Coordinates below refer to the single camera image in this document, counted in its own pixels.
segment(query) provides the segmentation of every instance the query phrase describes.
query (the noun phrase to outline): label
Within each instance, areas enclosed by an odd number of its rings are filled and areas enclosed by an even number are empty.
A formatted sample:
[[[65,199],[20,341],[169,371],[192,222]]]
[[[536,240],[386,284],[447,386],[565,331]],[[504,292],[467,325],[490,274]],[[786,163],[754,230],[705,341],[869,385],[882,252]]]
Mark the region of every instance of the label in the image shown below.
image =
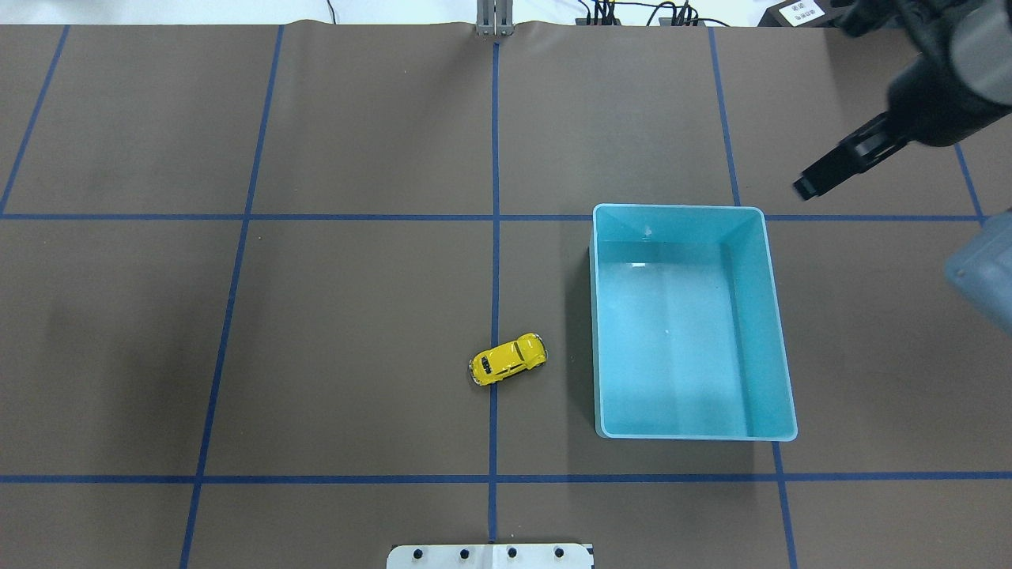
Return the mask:
[[[815,0],[802,0],[780,8],[780,14],[790,22],[790,25],[802,25],[807,21],[825,16],[826,12],[822,11]]]
[[[387,569],[593,569],[593,551],[590,544],[399,546],[387,556]]]

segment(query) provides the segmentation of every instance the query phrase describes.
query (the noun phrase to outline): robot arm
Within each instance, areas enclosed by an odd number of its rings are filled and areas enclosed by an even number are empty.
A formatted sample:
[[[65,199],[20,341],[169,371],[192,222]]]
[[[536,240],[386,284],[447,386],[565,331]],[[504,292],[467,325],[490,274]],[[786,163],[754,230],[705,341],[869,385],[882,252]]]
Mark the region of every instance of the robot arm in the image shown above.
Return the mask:
[[[822,195],[907,143],[955,144],[1012,111],[1012,0],[857,0],[837,25],[852,36],[899,14],[921,55],[892,82],[889,109],[794,182]]]

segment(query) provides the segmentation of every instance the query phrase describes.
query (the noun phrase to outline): grid line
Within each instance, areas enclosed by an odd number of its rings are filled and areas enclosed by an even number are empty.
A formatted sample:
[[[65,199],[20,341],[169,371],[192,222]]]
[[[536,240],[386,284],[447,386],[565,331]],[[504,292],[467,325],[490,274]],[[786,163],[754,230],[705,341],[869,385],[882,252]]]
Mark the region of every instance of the grid line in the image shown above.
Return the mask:
[[[988,216],[764,214],[768,222],[974,222]],[[0,214],[9,221],[335,221],[335,222],[589,222],[587,214]]]
[[[969,192],[969,200],[974,204],[974,212],[980,218],[981,225],[984,225],[984,211],[981,210],[981,200],[977,196],[977,188],[974,186],[974,178],[969,175],[969,166],[966,165],[966,157],[962,154],[962,147],[959,143],[952,145],[955,149],[955,159],[959,162],[959,171],[962,172],[962,179],[966,182],[966,191]]]
[[[433,474],[433,475],[205,475],[201,484],[728,484],[821,482],[930,482],[1012,480],[1012,471],[880,471],[730,474]],[[7,474],[0,484],[193,484],[196,476],[150,474]]]
[[[35,98],[35,106],[28,116],[28,125],[24,128],[24,136],[21,137],[21,144],[17,147],[17,155],[14,163],[10,167],[10,175],[7,176],[7,183],[3,188],[3,195],[0,195],[0,214],[7,208],[7,200],[10,199],[10,192],[14,189],[14,180],[17,178],[17,171],[21,169],[21,160],[28,149],[28,142],[31,140],[31,132],[35,129],[35,120],[43,110],[43,103],[46,101],[46,93],[50,90],[50,83],[53,82],[53,75],[56,74],[57,64],[60,63],[60,56],[63,55],[64,46],[67,45],[67,35],[70,33],[70,25],[65,25],[60,33],[60,40],[57,42],[57,49],[53,52],[53,60],[50,61],[50,68],[46,72],[46,79],[43,80],[43,87],[38,90],[38,97]]]
[[[190,548],[193,545],[193,530],[196,525],[197,509],[200,505],[200,490],[203,485],[203,473],[207,466],[207,450],[210,446],[210,433],[215,424],[215,412],[218,408],[218,394],[222,385],[222,372],[225,368],[225,353],[229,346],[229,334],[232,330],[232,315],[236,307],[236,293],[239,290],[239,276],[242,273],[243,256],[246,252],[246,237],[249,234],[250,215],[253,213],[253,199],[256,196],[256,182],[260,173],[260,157],[263,154],[263,141],[267,136],[267,120],[270,117],[270,101],[274,94],[274,79],[277,76],[277,62],[281,54],[281,40],[284,37],[284,25],[277,26],[274,39],[274,55],[270,63],[270,75],[267,77],[267,92],[264,95],[263,113],[260,116],[260,131],[257,134],[256,151],[253,155],[253,165],[250,168],[250,183],[246,192],[246,208],[243,213],[243,225],[239,232],[239,243],[236,246],[236,260],[232,269],[232,282],[229,286],[229,299],[225,305],[225,318],[222,323],[222,337],[218,346],[218,358],[215,361],[215,376],[210,384],[210,395],[207,398],[207,413],[203,423],[203,435],[200,440],[200,454],[197,458],[196,476],[193,481],[193,492],[190,496],[189,514],[186,516],[186,531],[183,535],[182,552],[179,555],[179,567],[185,569],[189,564]]]
[[[709,37],[709,57],[713,63],[713,84],[716,87],[716,105],[721,109],[721,130],[724,131],[724,153],[728,158],[728,175],[731,178],[731,195],[735,206],[742,205],[742,196],[738,192],[738,171],[735,169],[735,152],[731,148],[731,127],[728,124],[728,107],[724,102],[724,82],[721,81],[721,58],[716,53],[716,36],[713,28],[707,27]]]
[[[492,317],[489,347],[499,345],[499,43],[492,45]],[[489,542],[498,534],[496,475],[499,471],[499,386],[489,388]]]
[[[776,468],[776,489],[780,495],[780,517],[783,519],[783,537],[787,547],[787,564],[790,569],[797,569],[797,551],[794,548],[794,525],[790,521],[790,500],[787,499],[787,483],[783,479],[783,457],[780,456],[780,443],[773,442],[773,465]]]

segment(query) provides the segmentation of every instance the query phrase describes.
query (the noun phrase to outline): light blue plastic bin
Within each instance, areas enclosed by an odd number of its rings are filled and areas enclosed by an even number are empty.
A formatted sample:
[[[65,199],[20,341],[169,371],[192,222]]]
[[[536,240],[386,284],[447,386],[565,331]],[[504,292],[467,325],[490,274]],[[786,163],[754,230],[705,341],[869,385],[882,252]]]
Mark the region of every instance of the light blue plastic bin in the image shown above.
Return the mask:
[[[762,212],[601,204],[590,282],[599,435],[797,435]]]
[[[989,219],[973,241],[949,257],[945,276],[1012,336],[1012,210]]]

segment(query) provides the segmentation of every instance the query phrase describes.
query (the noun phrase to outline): yellow toy car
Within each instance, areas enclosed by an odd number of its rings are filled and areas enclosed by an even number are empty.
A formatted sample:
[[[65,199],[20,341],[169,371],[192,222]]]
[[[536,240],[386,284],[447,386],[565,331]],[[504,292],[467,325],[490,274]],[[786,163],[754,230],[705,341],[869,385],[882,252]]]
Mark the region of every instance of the yellow toy car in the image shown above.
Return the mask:
[[[476,384],[487,386],[544,365],[547,358],[549,351],[541,337],[530,333],[479,353],[468,364],[468,370]]]

